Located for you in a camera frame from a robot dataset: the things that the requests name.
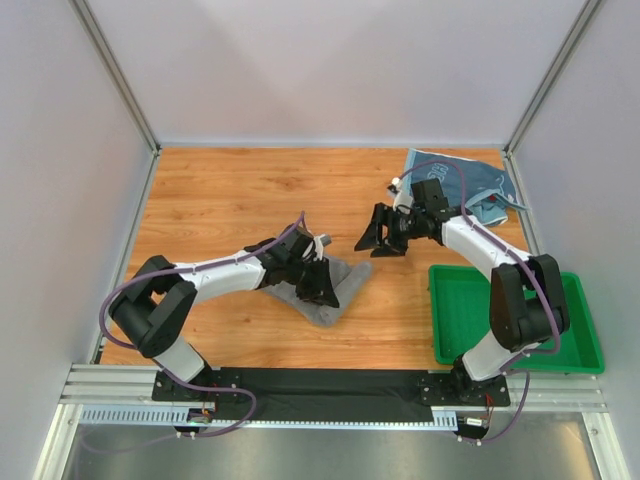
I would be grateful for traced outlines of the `grey terry towel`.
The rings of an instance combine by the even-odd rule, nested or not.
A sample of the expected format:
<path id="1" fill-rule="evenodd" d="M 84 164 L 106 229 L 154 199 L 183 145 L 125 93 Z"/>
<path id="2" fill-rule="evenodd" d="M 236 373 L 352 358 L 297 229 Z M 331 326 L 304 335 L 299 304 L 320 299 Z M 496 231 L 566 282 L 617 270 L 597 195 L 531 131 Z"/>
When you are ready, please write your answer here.
<path id="1" fill-rule="evenodd" d="M 349 308 L 354 298 L 373 274 L 371 262 L 350 265 L 337 257 L 327 256 L 332 286 L 339 302 L 337 308 L 320 306 L 300 300 L 293 285 L 281 282 L 262 289 L 267 295 L 288 305 L 304 316 L 311 324 L 320 327 L 333 326 Z"/>

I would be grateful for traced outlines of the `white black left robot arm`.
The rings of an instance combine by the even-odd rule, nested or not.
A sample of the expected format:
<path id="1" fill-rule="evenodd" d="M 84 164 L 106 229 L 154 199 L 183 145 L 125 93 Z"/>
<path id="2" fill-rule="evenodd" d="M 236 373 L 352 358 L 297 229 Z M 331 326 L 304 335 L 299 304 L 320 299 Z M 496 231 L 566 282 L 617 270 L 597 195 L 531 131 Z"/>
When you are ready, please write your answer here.
<path id="1" fill-rule="evenodd" d="M 247 246 L 233 255 L 198 263 L 149 258 L 109 302 L 108 314 L 131 347 L 168 375 L 201 387 L 213 384 L 213 370 L 182 336 L 193 306 L 240 291 L 287 284 L 313 306 L 337 308 L 327 234 L 314 236 L 291 225 L 278 238 Z"/>

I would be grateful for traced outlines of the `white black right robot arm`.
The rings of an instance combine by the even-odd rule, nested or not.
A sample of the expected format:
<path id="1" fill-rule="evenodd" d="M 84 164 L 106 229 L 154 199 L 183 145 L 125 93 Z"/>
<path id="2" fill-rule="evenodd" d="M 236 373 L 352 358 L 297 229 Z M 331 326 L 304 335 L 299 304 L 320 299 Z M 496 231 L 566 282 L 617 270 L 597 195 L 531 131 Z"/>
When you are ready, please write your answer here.
<path id="1" fill-rule="evenodd" d="M 436 179 L 406 188 L 400 178 L 388 187 L 390 205 L 377 203 L 355 245 L 371 257 L 400 257 L 412 240 L 428 238 L 464 257 L 490 283 L 489 330 L 453 364 L 454 391 L 490 385 L 524 356 L 558 343 L 570 328 L 557 261 L 504 242 L 482 226 L 463 204 L 452 206 Z"/>

